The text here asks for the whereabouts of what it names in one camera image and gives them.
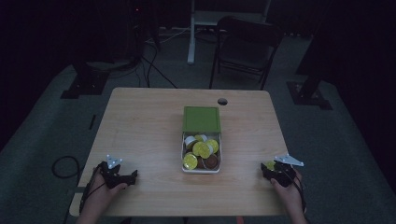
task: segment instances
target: small hole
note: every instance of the small hole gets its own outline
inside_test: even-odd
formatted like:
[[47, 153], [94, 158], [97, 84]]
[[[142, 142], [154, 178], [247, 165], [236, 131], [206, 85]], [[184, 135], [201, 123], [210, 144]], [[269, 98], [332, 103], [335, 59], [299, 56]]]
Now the small hole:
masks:
[[227, 104], [228, 104], [228, 101], [227, 101], [227, 99], [219, 98], [219, 99], [218, 99], [218, 104], [219, 104], [219, 105], [227, 105]]

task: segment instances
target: green box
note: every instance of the green box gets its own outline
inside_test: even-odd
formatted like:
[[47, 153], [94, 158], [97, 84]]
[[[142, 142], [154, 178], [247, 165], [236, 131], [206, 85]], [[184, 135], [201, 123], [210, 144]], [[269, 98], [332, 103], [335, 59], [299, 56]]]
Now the green box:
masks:
[[[206, 107], [206, 106], [185, 106], [183, 114], [183, 127], [182, 127], [182, 170], [189, 174], [215, 174], [219, 172], [221, 163], [221, 127], [219, 118], [218, 107]], [[203, 135], [207, 139], [214, 139], [219, 143], [219, 150], [211, 155], [216, 156], [218, 164], [216, 167], [209, 169], [206, 166], [204, 168], [197, 167], [195, 169], [187, 169], [183, 164], [183, 158], [186, 153], [191, 152], [190, 148], [187, 148], [185, 140], [195, 135]], [[205, 161], [205, 159], [196, 156], [198, 160]]]

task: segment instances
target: black stand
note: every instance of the black stand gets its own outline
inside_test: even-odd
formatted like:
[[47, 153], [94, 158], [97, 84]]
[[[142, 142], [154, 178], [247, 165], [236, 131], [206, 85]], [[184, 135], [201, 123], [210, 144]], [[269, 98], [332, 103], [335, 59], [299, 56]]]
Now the black stand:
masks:
[[305, 83], [287, 82], [291, 97], [296, 105], [318, 105], [320, 109], [332, 110], [329, 101], [323, 99], [318, 84], [320, 79], [308, 77]]
[[108, 72], [93, 71], [86, 63], [73, 63], [77, 76], [61, 99], [78, 99], [80, 95], [101, 95], [106, 85]]

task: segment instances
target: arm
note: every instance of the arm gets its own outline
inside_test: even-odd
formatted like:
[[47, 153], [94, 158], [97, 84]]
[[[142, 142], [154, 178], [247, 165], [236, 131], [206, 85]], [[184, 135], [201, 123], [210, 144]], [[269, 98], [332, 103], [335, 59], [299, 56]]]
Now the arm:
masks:
[[[302, 176], [296, 171], [297, 177], [301, 180]], [[274, 186], [276, 193], [279, 195], [280, 200], [285, 205], [286, 211], [291, 219], [292, 224], [306, 224], [308, 223], [304, 216], [302, 199], [299, 191], [294, 185], [288, 187], [282, 187], [275, 179], [271, 179], [271, 183]]]
[[94, 180], [92, 181], [90, 192], [93, 194], [89, 196], [84, 204], [84, 208], [79, 215], [76, 224], [94, 224], [100, 216], [106, 211], [115, 196], [122, 190], [128, 187], [127, 184], [118, 184], [115, 188], [109, 189], [105, 184], [105, 180], [100, 174], [99, 170], [96, 172]]

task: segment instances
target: dark background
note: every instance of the dark background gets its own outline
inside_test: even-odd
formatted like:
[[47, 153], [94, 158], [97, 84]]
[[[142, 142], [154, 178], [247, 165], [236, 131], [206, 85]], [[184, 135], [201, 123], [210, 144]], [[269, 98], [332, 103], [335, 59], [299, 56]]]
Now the dark background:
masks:
[[[135, 43], [128, 25], [145, 25], [150, 18], [167, 28], [190, 25], [190, 1], [153, 1], [148, 15], [128, 11], [142, 1], [1, 2], [1, 148], [76, 57], [105, 62], [128, 57]], [[197, 10], [261, 12], [260, 0], [196, 2]], [[296, 72], [337, 87], [394, 189], [395, 11], [387, 0], [273, 0], [268, 14], [287, 35], [314, 36]]]

